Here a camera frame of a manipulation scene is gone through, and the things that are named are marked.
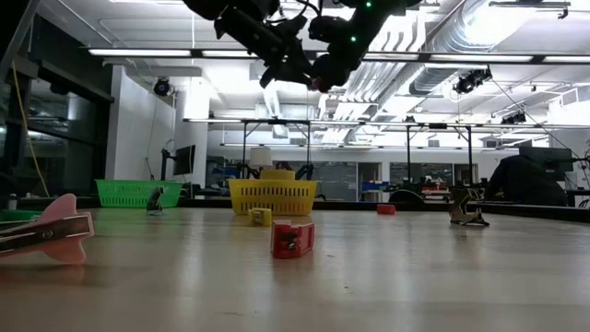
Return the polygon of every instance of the wooden table surface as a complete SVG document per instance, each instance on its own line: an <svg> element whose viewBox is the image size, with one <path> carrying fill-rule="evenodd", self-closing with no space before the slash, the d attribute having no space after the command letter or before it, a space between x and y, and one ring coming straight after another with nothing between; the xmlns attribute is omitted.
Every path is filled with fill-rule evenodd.
<svg viewBox="0 0 590 332"><path fill-rule="evenodd" d="M2 331L588 331L590 228L445 213L312 215L314 251L273 260L228 209L94 210L88 262L0 260Z"/></svg>

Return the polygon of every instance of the red toy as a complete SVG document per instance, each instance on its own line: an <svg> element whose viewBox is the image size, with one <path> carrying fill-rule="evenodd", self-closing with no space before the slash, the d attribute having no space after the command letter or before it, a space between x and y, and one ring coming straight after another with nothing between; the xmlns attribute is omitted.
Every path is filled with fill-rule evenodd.
<svg viewBox="0 0 590 332"><path fill-rule="evenodd" d="M394 215L395 214L395 206L380 204L377 206L377 214Z"/></svg>
<svg viewBox="0 0 590 332"><path fill-rule="evenodd" d="M301 257L312 251L314 235L312 223L291 225L288 220L273 221L270 251L275 258Z"/></svg>
<svg viewBox="0 0 590 332"><path fill-rule="evenodd" d="M62 263L82 264L82 240L93 235L92 216L77 212L76 197L68 194L53 201L39 219L0 231L0 258L42 251Z"/></svg>

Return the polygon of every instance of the red block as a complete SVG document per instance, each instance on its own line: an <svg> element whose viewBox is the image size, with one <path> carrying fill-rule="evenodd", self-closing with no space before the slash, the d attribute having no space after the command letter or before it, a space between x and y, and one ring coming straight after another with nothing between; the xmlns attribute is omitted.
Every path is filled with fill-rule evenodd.
<svg viewBox="0 0 590 332"><path fill-rule="evenodd" d="M395 214L395 206L390 206L390 205L378 205L377 206L377 214L388 214L388 215L394 215Z"/></svg>
<svg viewBox="0 0 590 332"><path fill-rule="evenodd" d="M301 257L312 251L314 235L312 223L291 225L288 220L273 221L270 251L275 258Z"/></svg>

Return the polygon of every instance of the computer screen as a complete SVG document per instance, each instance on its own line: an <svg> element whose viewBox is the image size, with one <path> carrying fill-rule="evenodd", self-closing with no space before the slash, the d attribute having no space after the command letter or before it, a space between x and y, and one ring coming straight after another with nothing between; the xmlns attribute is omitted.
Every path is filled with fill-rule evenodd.
<svg viewBox="0 0 590 332"><path fill-rule="evenodd" d="M174 162L174 175L190 174L195 166L196 146L179 148L176 150Z"/></svg>
<svg viewBox="0 0 590 332"><path fill-rule="evenodd" d="M521 156L527 156L544 168L555 181L564 181L566 172L573 172L572 151L568 148L530 148L520 147Z"/></svg>

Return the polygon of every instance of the toy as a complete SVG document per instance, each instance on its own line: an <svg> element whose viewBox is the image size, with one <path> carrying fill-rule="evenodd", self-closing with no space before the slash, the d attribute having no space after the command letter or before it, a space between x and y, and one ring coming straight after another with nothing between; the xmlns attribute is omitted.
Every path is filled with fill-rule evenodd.
<svg viewBox="0 0 590 332"><path fill-rule="evenodd" d="M35 221L0 231L0 258L43 251L66 264L82 264L82 240L94 236L92 216L76 211L76 197L57 198Z"/></svg>
<svg viewBox="0 0 590 332"><path fill-rule="evenodd" d="M253 226L270 227L273 223L273 211L269 208L252 208L248 210L248 218Z"/></svg>
<svg viewBox="0 0 590 332"><path fill-rule="evenodd" d="M481 209L476 209L476 212L467 213L467 203L473 198L477 197L477 193L473 189L461 189L453 191L454 203L449 209L451 216L451 223L466 226L466 225L480 225L489 226L490 224L483 219Z"/></svg>
<svg viewBox="0 0 590 332"><path fill-rule="evenodd" d="M395 214L395 206L380 204L377 206L377 214L394 215Z"/></svg>
<svg viewBox="0 0 590 332"><path fill-rule="evenodd" d="M147 214L149 216L163 216L164 210L162 208L162 204L159 201L161 197L164 196L164 188L157 187L149 196L149 200L147 201Z"/></svg>
<svg viewBox="0 0 590 332"><path fill-rule="evenodd" d="M315 225L292 225L289 220L273 221L270 251L275 258L301 257L313 249Z"/></svg>

